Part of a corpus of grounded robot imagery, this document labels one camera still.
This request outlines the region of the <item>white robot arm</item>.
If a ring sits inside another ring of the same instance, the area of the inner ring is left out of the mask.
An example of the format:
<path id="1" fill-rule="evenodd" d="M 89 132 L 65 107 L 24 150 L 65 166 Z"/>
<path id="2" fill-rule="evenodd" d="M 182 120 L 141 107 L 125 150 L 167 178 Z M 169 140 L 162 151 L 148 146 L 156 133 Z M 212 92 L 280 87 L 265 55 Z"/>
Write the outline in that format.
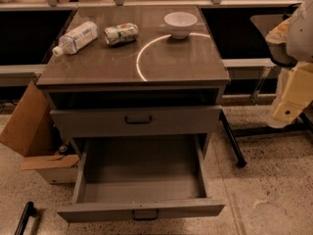
<path id="1" fill-rule="evenodd" d="M 292 16 L 265 37 L 271 44 L 286 44 L 287 55 L 297 64 L 279 75 L 277 96 L 268 124 L 283 128 L 313 102 L 313 0 L 304 0 Z"/>

